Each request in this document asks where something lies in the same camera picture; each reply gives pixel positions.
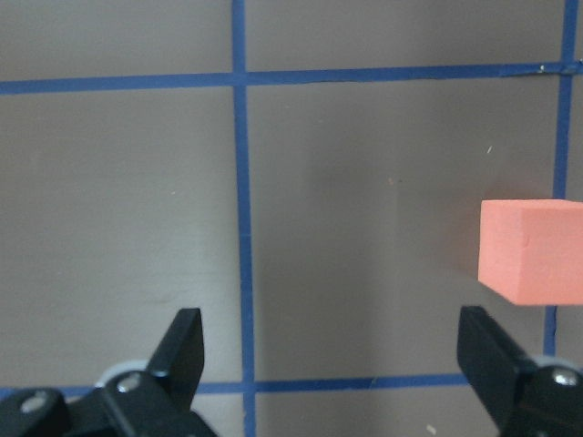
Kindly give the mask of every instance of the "gray floor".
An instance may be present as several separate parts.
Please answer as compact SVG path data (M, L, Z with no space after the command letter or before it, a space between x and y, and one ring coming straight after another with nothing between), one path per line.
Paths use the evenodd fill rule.
M248 0L246 21L250 71L543 62L560 58L563 5ZM230 72L231 4L0 0L0 41L0 80ZM476 281L478 219L484 198L552 195L558 86L250 86L256 379L458 373L464 304L540 353L543 309ZM147 358L184 306L203 311L203 383L241 381L233 118L225 86L0 96L0 387L92 384ZM557 326L579 363L580 315L559 309ZM466 386L256 401L261 437L496 435ZM195 407L244 435L241 394Z

